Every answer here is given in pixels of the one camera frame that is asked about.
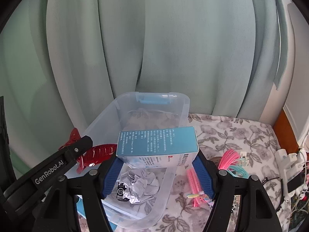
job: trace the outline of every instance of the pink elastic cord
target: pink elastic cord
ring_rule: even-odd
[[[233,149],[227,150],[219,163],[218,169],[227,170],[228,167],[233,163],[234,160],[239,159],[240,155]]]

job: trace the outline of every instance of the blue medicine box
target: blue medicine box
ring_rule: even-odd
[[[194,127],[122,131],[116,155],[132,168],[189,165],[199,151]]]

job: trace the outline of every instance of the floral bedsheet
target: floral bedsheet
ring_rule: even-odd
[[[256,174],[260,180],[265,177],[279,176],[274,153],[280,149],[277,138],[270,125],[240,118],[211,116],[190,113],[188,126],[195,128],[199,148],[207,159],[222,156],[227,149],[249,153],[249,174]],[[275,208],[281,198],[279,180],[272,180],[264,185]],[[178,167],[172,191],[161,220],[153,227],[139,230],[141,232],[199,232],[202,231],[209,217],[211,208],[204,204],[194,207],[192,199],[186,194],[191,189],[186,177],[185,167]],[[235,229],[239,208],[239,196],[235,196],[227,231]],[[277,213],[283,232],[288,231],[290,222],[290,202],[284,202]],[[134,230],[117,227],[117,232],[135,232]]]

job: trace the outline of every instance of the white wall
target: white wall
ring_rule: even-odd
[[[288,9],[295,34],[295,67],[283,109],[301,146],[309,129],[309,25],[294,3]]]
[[[283,74],[279,90],[276,90],[276,86],[273,84],[268,101],[259,119],[260,122],[271,125],[274,125],[274,123],[276,122],[278,115],[289,93],[289,89],[292,82],[294,60],[295,60],[294,31],[287,7],[288,4],[291,3],[291,0],[282,0],[282,2],[284,5],[286,24],[288,30],[288,57],[287,57],[286,70]]]

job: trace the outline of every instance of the mint green curtain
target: mint green curtain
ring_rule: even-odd
[[[14,168],[25,173],[128,91],[181,92],[191,112],[258,120],[285,69],[279,6],[23,0],[0,34],[0,95]]]

